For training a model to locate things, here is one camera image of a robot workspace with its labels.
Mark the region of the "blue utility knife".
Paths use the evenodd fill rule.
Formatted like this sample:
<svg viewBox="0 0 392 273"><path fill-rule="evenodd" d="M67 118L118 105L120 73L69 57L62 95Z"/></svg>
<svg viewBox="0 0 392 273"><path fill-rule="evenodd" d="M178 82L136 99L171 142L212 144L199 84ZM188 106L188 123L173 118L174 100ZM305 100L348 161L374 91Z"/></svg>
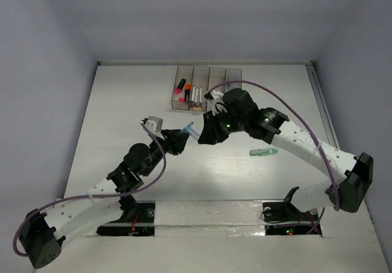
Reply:
<svg viewBox="0 0 392 273"><path fill-rule="evenodd" d="M190 122L181 130L181 133L187 133L194 140L198 141L200 138L200 134L193 128L193 124L193 122Z"/></svg>

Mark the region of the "red-capped white pen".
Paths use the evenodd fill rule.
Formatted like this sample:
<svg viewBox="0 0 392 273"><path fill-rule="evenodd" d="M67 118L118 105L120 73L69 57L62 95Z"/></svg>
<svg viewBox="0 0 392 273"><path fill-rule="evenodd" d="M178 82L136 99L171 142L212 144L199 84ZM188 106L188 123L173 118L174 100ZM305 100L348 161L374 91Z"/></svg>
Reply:
<svg viewBox="0 0 392 273"><path fill-rule="evenodd" d="M197 103L200 101L200 88L195 88L194 102Z"/></svg>

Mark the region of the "blue-capped white pen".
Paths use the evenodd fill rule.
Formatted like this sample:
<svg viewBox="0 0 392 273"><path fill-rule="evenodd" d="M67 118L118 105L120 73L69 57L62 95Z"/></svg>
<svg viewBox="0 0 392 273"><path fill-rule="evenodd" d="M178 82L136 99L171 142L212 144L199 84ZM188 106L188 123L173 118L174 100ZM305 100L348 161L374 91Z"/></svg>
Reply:
<svg viewBox="0 0 392 273"><path fill-rule="evenodd" d="M196 93L196 87L195 86L193 86L192 87L192 90L191 90L191 95L190 95L190 101L191 102L194 102L195 101L195 93Z"/></svg>

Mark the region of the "pink highlighter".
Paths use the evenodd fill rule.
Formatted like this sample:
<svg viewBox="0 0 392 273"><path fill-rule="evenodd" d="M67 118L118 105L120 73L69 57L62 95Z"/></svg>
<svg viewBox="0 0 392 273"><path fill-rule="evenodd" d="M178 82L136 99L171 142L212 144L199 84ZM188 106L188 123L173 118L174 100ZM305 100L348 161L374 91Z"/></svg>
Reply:
<svg viewBox="0 0 392 273"><path fill-rule="evenodd" d="M186 85L186 82L187 82L187 80L184 79L184 78L182 78L182 79L179 81L179 83L178 83L178 85L177 85L177 87L176 87L176 89L175 89L175 94L176 94L176 95L180 94L180 93L183 91L183 89L184 89L184 87L185 87L185 85Z"/></svg>

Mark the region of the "orange highlighter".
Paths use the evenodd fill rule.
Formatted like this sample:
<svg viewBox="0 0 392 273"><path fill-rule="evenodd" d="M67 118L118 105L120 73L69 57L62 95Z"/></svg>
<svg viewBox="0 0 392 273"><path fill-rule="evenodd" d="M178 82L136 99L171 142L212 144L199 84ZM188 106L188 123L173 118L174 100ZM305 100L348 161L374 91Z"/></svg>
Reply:
<svg viewBox="0 0 392 273"><path fill-rule="evenodd" d="M191 93L191 90L192 90L191 84L190 84L190 83L187 83L187 84L186 84L186 88L185 88L185 93L184 93L184 98L185 98L185 101L186 101L186 102L189 102L189 101L190 101L190 93Z"/></svg>

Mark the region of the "paper clip jar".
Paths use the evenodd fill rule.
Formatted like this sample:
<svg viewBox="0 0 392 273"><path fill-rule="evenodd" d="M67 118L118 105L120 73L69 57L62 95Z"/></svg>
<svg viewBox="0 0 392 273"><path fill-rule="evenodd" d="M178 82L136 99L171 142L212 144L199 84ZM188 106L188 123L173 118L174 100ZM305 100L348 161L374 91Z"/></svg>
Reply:
<svg viewBox="0 0 392 273"><path fill-rule="evenodd" d="M227 91L231 91L232 89L236 89L236 88L242 88L241 83L229 83L227 85Z"/></svg>
<svg viewBox="0 0 392 273"><path fill-rule="evenodd" d="M242 79L241 73L238 72L229 72L226 74L227 81L235 81Z"/></svg>

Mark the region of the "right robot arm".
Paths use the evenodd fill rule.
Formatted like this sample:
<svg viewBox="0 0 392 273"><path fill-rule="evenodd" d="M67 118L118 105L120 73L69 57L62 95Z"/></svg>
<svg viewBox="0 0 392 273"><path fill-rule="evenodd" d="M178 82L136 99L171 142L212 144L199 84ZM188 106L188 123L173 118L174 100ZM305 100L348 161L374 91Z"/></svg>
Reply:
<svg viewBox="0 0 392 273"><path fill-rule="evenodd" d="M359 210L372 183L374 159L370 155L355 156L311 137L280 111L259 108L249 93L240 88L226 93L211 91L205 97L213 105L203 115L199 144L215 145L231 133L246 132L251 138L297 156L326 176L334 176L335 186L327 180L293 188L288 200L282 203L286 218L296 219L303 212L327 206L338 206L349 213Z"/></svg>

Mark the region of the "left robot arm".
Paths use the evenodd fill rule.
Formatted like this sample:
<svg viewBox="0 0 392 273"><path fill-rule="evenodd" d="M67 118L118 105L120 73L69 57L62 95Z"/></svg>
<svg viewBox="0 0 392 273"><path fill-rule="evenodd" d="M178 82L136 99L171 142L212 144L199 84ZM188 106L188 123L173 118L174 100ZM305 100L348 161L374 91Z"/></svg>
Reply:
<svg viewBox="0 0 392 273"><path fill-rule="evenodd" d="M128 221L137 212L134 194L146 190L142 177L149 176L166 155L180 155L189 134L180 130L152 131L142 126L150 144L130 147L121 163L83 195L56 200L29 212L13 238L17 255L27 257L34 269L54 261L75 238L116 217Z"/></svg>

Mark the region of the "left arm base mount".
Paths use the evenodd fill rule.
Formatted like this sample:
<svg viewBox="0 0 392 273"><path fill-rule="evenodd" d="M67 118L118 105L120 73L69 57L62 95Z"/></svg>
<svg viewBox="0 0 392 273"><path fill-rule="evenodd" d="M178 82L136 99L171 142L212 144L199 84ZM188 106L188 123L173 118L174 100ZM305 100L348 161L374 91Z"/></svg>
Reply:
<svg viewBox="0 0 392 273"><path fill-rule="evenodd" d="M155 202L138 203L130 216L123 214L118 220L108 222L97 228L99 236L154 236L155 235Z"/></svg>

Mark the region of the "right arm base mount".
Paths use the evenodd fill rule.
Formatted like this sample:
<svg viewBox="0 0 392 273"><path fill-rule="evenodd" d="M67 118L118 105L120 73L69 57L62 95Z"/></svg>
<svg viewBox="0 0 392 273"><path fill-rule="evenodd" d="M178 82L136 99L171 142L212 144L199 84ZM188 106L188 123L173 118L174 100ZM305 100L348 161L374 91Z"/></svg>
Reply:
<svg viewBox="0 0 392 273"><path fill-rule="evenodd" d="M301 212L291 203L298 189L292 188L282 201L263 202L260 218L267 236L322 235L318 212Z"/></svg>

